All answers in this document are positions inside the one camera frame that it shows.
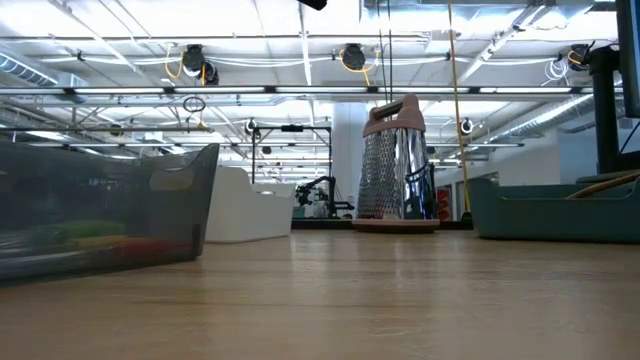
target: hanging cable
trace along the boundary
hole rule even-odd
[[[166,56],[166,60],[169,59],[169,54],[171,54],[171,48],[173,47],[172,44],[169,44],[169,46],[167,47],[167,56]],[[170,70],[169,70],[169,61],[166,61],[164,63],[164,69],[167,72],[167,75],[169,75],[170,77],[177,79],[180,77],[180,74],[182,74],[182,57],[184,55],[184,51],[180,53],[180,68],[178,69],[178,74],[173,74]]]
[[[469,200],[469,177],[467,173],[467,160],[464,155],[464,144],[462,140],[462,127],[460,123],[460,104],[458,99],[458,72],[456,69],[456,50],[453,42],[453,0],[448,0],[449,8],[449,44],[451,46],[451,67],[453,71],[453,98],[456,108],[456,129],[458,130],[458,143],[460,144],[460,160],[462,160],[462,174],[464,180],[464,204],[465,211],[471,209],[471,200]]]
[[[393,41],[391,39],[391,4],[387,0],[387,16],[389,18],[389,99],[393,101]]]
[[[380,18],[380,0],[376,1],[376,6],[378,7],[378,23],[381,20]],[[380,36],[380,60],[382,61],[382,85],[384,85],[384,101],[386,104],[389,103],[389,98],[387,95],[387,75],[384,70],[384,44],[382,41],[382,27],[378,27],[378,35]]]

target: wooden table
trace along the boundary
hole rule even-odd
[[[640,355],[640,247],[300,231],[0,289],[0,359]]]

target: teal tray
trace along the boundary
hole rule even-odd
[[[589,185],[497,186],[488,179],[470,180],[474,228],[485,239],[640,243],[640,182],[565,199]]]

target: ceiling pipe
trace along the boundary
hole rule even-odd
[[[300,36],[302,41],[300,44],[302,45],[302,59],[304,62],[304,78],[307,81],[307,86],[311,86],[311,61],[309,61],[309,42],[307,41],[307,30],[304,26],[304,6],[300,3],[298,4],[298,14],[300,15]],[[309,120],[311,122],[311,126],[315,125],[316,122],[316,111],[313,105],[313,99],[309,99]]]
[[[224,40],[229,41],[255,41],[255,40],[298,40],[299,35],[226,35],[226,36],[134,36],[133,40],[137,43],[175,43],[180,45],[187,45],[191,43],[207,43],[207,42],[219,42]],[[359,40],[359,41],[379,41],[378,34],[323,34],[307,36],[308,39],[336,39],[336,40]],[[427,42],[428,39],[419,34],[398,34],[393,36],[394,40],[403,41],[416,41]],[[130,37],[103,37],[105,42],[109,44],[130,44]],[[84,36],[61,36],[61,37],[47,37],[47,36],[1,36],[0,43],[5,44],[25,44],[25,43],[93,43],[95,42],[93,37]]]
[[[53,5],[56,9],[58,9],[61,13],[65,14],[68,18],[70,18],[71,20],[73,20],[76,23],[78,23],[78,25],[80,25],[83,28],[85,28],[89,33],[91,33],[91,35],[92,35],[92,37],[93,37],[93,39],[95,41],[97,41],[100,45],[102,45],[105,49],[107,49],[115,57],[117,57],[118,59],[120,59],[121,61],[126,63],[131,68],[131,70],[133,70],[133,72],[135,72],[136,74],[140,75],[141,77],[143,77],[147,81],[151,82],[152,84],[154,83],[147,75],[145,75],[142,72],[142,70],[138,66],[134,65],[129,60],[127,60],[127,58],[124,57],[124,55],[122,55],[118,50],[116,50],[106,40],[104,40],[97,32],[95,32],[95,30],[93,30],[89,25],[85,24],[82,20],[80,20],[80,18],[75,16],[73,14],[73,9],[71,9],[71,7],[69,5],[60,4],[57,0],[49,0],[49,3],[51,5]]]
[[[207,106],[276,106],[288,100],[297,100],[295,97],[274,96],[267,101],[264,100],[243,100],[243,99],[203,99]],[[66,101],[44,100],[38,102],[38,107],[100,107],[100,108],[133,108],[133,107],[172,107],[175,103],[167,103],[163,99],[143,99],[143,98],[88,98],[81,104],[68,103]]]
[[[626,116],[626,110],[624,108],[624,102],[619,100],[616,101],[616,119],[621,119]],[[574,128],[563,131],[566,134],[577,134],[583,132],[585,130],[591,129],[596,126],[595,121],[589,121],[588,123],[576,126]]]
[[[233,122],[231,121],[231,119],[229,119],[227,115],[222,112],[222,110],[220,110],[216,106],[207,106],[207,109],[209,109],[212,113],[214,113],[219,119],[227,123],[227,128],[229,128],[229,130],[231,130],[231,132],[235,136],[237,136],[238,139],[240,139],[241,141],[247,141],[247,137],[244,136],[244,134],[242,134],[242,132],[238,130],[238,128],[236,128],[235,125],[233,125]]]

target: ceiling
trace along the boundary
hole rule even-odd
[[[452,85],[452,61],[448,60],[449,25],[444,12],[446,6],[442,5],[411,8],[412,11],[392,7],[389,21],[387,16],[380,20],[375,8],[363,6],[357,0],[330,0],[322,11],[300,6],[295,0],[73,0],[66,2],[71,16],[60,9],[63,5],[56,7],[52,2],[55,0],[0,0],[0,53],[4,51],[19,56],[25,64],[44,74],[52,74],[52,77],[61,78],[62,72],[74,74],[84,81],[84,85],[91,87],[171,86],[172,83],[199,86],[197,79],[184,73],[174,79],[165,69],[165,59],[168,58],[170,62],[166,65],[169,70],[178,72],[180,52],[188,44],[204,45],[205,55],[215,59],[212,61],[220,75],[221,86],[365,86],[364,74],[346,71],[340,62],[340,50],[347,43],[362,45],[363,53],[372,66],[368,73],[372,86],[390,84],[391,72],[393,86]],[[550,11],[539,13],[546,15],[514,33],[509,29],[526,11],[526,1],[487,0],[482,2],[482,6],[478,1],[455,3],[461,5],[454,6],[453,17],[453,28],[457,32],[455,53],[459,58],[456,61],[457,74],[458,77],[465,75],[459,84],[461,86],[589,85],[588,74],[568,70],[566,59],[551,69],[553,59],[559,54],[566,56],[572,44],[596,41],[596,46],[600,46],[617,41],[615,12],[599,11],[604,9],[602,6],[592,8],[595,2],[571,2],[573,7],[566,7],[571,11],[563,10],[562,6],[547,9]],[[382,14],[386,15],[386,2],[382,4]],[[392,32],[391,46],[388,45],[389,28]],[[384,35],[384,66],[379,59],[376,60],[376,52],[381,49],[379,32]],[[389,60],[391,52],[393,66]],[[483,61],[477,64],[474,59],[480,55],[483,55]],[[33,86],[2,72],[0,83],[5,86]],[[235,97],[211,98],[233,101]],[[242,142],[246,139],[239,134],[244,134],[243,127],[250,118],[261,125],[310,125],[313,121],[317,126],[330,126],[335,120],[333,104],[345,101],[318,96],[285,100],[277,105],[255,105],[272,98],[266,94],[252,95],[244,99],[254,101],[254,105],[227,103],[210,106],[199,114],[199,119],[191,118],[190,124],[195,126],[201,120],[205,126],[215,130],[215,136],[205,133],[210,141]],[[64,104],[39,106],[39,102],[47,99],[12,98],[68,124],[73,116],[72,107]],[[440,100],[423,99],[420,102],[428,140],[455,141],[456,128],[451,121],[455,119],[455,103],[451,96]],[[384,103],[383,98],[352,101],[365,102],[368,108]],[[523,96],[463,98],[459,109],[463,118],[483,125],[475,130],[482,135],[504,129],[512,120],[540,105],[541,101],[528,101]],[[313,119],[310,117],[311,106],[315,115]],[[86,126],[109,126],[120,122],[123,126],[176,127],[184,125],[190,115],[181,106],[175,106],[175,109],[171,106],[112,106],[94,113],[96,107],[93,106],[79,105],[75,109],[76,117],[86,117],[83,123]],[[186,138],[200,136],[197,140],[205,140],[202,135],[184,131],[164,132],[163,139],[185,142]],[[92,141],[141,140],[131,138],[129,134],[113,137],[102,133],[95,134]],[[295,136],[274,134],[273,141],[313,142],[318,139],[305,132]],[[326,148],[320,147],[296,149],[296,152],[277,149],[273,156],[316,156],[325,152]],[[240,157],[232,150],[224,150],[223,156],[229,159]]]

